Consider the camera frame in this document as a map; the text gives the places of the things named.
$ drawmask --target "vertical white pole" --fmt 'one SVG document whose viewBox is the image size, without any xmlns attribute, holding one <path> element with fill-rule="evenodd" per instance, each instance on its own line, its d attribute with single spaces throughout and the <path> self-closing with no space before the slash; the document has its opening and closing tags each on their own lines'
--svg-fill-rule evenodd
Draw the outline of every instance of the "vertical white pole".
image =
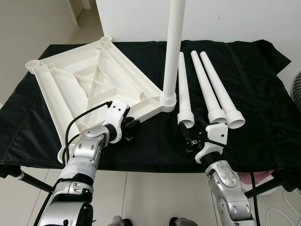
<svg viewBox="0 0 301 226">
<path fill-rule="evenodd" d="M 186 67 L 184 54 L 180 52 L 179 56 L 179 113 L 178 124 L 182 121 L 187 128 L 191 128 L 194 125 L 194 116 L 191 112 L 189 90 L 187 83 Z"/>
<path fill-rule="evenodd" d="M 160 101 L 165 106 L 176 103 L 175 85 L 179 63 L 186 0 L 170 0 L 164 85 Z"/>
<path fill-rule="evenodd" d="M 204 68 L 201 64 L 201 61 L 198 57 L 197 52 L 192 51 L 191 57 L 192 57 L 194 67 L 197 72 L 198 81 L 201 86 L 204 100 L 205 100 L 205 103 L 206 103 L 206 106 L 208 109 L 208 119 L 209 119 L 210 123 L 213 123 L 213 122 L 226 123 L 226 121 L 227 121 L 226 114 L 220 108 L 220 105 L 217 102 L 217 99 L 211 88 L 210 82 L 207 78 L 207 75 L 204 71 Z"/>
<path fill-rule="evenodd" d="M 201 52 L 200 56 L 208 73 L 209 79 L 215 90 L 218 100 L 227 115 L 227 125 L 230 129 L 236 129 L 244 125 L 246 122 L 240 111 L 234 106 L 227 90 L 218 77 L 212 63 L 210 62 L 206 52 Z"/>
</svg>

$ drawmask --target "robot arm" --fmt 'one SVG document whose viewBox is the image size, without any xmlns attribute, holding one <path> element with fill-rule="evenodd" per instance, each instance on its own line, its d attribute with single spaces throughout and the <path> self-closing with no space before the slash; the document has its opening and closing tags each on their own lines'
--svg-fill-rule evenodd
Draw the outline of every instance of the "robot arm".
<svg viewBox="0 0 301 226">
<path fill-rule="evenodd" d="M 187 142 L 186 151 L 196 153 L 196 161 L 205 168 L 222 225 L 257 226 L 238 175 L 221 157 L 223 147 L 218 144 L 227 143 L 228 126 L 220 123 L 206 125 L 200 119 L 196 119 L 197 133 L 190 133 L 181 122 L 179 126 Z"/>
<path fill-rule="evenodd" d="M 116 143 L 122 137 L 121 127 L 131 127 L 139 121 L 123 120 L 129 106 L 114 100 L 109 107 L 106 121 L 82 131 L 66 167 L 49 194 L 35 225 L 77 226 L 92 225 L 93 207 L 90 205 L 101 150 L 109 142 Z"/>
</svg>

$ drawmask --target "white fan grille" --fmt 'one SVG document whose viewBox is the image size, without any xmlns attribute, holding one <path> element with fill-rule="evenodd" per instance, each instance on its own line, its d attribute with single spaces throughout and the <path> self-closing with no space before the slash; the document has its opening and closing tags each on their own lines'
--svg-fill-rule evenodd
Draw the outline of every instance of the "white fan grille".
<svg viewBox="0 0 301 226">
<path fill-rule="evenodd" d="M 292 81 L 291 97 L 301 111 L 301 71 L 296 74 Z"/>
</svg>

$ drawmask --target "black tablecloth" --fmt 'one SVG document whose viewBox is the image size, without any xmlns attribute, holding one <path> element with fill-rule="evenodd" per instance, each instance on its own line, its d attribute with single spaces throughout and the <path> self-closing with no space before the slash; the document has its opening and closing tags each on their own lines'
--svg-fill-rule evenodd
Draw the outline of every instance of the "black tablecloth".
<svg viewBox="0 0 301 226">
<path fill-rule="evenodd" d="M 166 42 L 117 42 L 115 45 L 160 89 Z M 80 45 L 50 45 L 40 59 Z M 301 114 L 276 76 L 290 61 L 271 43 L 183 41 L 191 107 L 208 122 L 206 105 L 190 52 L 206 51 L 246 124 L 230 129 L 223 157 L 235 170 L 301 169 Z M 99 169 L 145 172 L 203 172 L 184 151 L 177 128 L 178 104 L 141 124 L 136 142 L 103 149 Z M 61 168 L 61 144 L 35 76 L 27 73 L 0 110 L 0 164 Z"/>
</svg>

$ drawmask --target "floor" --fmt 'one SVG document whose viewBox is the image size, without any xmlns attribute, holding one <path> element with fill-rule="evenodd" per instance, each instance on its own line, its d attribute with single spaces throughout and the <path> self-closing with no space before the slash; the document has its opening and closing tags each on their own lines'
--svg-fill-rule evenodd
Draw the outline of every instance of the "floor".
<svg viewBox="0 0 301 226">
<path fill-rule="evenodd" d="M 80 28 L 69 43 L 88 43 L 103 36 L 97 10 L 83 11 L 78 18 Z M 60 173 L 57 169 L 23 168 L 28 174 L 53 185 Z M 46 198 L 46 192 L 15 178 L 0 179 L 0 225 L 32 226 Z M 94 183 L 94 226 L 106 226 L 114 215 L 130 218 L 134 226 L 167 226 L 171 217 L 186 217 L 198 225 L 221 226 L 208 180 L 204 174 L 156 174 L 98 171 Z M 277 208 L 296 226 L 300 217 L 283 198 L 283 188 L 258 196 L 261 225 L 267 226 L 266 213 Z M 301 198 L 285 192 L 290 205 L 301 214 Z M 277 210 L 268 215 L 270 226 L 290 226 Z"/>
</svg>

